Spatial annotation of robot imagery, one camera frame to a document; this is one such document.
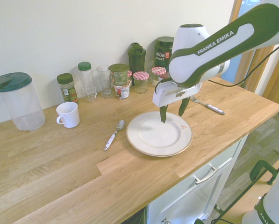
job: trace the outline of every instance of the red checkered lid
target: red checkered lid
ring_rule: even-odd
[[[128,71],[128,77],[131,77],[131,76],[132,76],[132,71],[129,70],[129,71]]]
[[[137,71],[133,74],[134,79],[145,80],[149,78],[149,74],[145,71]]]
[[[166,69],[163,68],[163,67],[154,67],[152,68],[152,72],[155,74],[155,75],[163,75],[166,73]]]

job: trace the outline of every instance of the drawer handle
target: drawer handle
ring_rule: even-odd
[[[205,182],[206,180],[208,180],[209,178],[211,178],[214,174],[216,174],[216,172],[218,171],[219,167],[215,168],[215,167],[211,167],[212,170],[214,171],[213,173],[211,173],[210,175],[206,176],[204,179],[199,179],[197,178],[195,175],[193,175],[193,177],[195,178],[195,184],[198,185],[200,183]]]

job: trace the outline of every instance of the white mug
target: white mug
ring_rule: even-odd
[[[76,127],[80,122],[78,104],[74,102],[62,103],[56,108],[56,112],[59,115],[56,122],[60,125],[71,128]]]

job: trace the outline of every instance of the green shaker bottle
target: green shaker bottle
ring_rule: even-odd
[[[144,71],[145,49],[139,43],[132,43],[132,47],[128,50],[130,70],[134,74],[137,71]]]

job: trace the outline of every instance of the franka emika logo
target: franka emika logo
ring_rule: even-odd
[[[213,47],[215,47],[216,45],[224,42],[225,40],[229,39],[232,35],[234,35],[235,33],[233,31],[229,31],[226,34],[224,34],[223,36],[219,37],[218,39],[216,39],[216,41],[213,41],[212,43],[208,44],[207,46],[203,47],[202,49],[197,51],[198,55],[201,55],[203,53],[205,53],[206,51],[212,49]]]

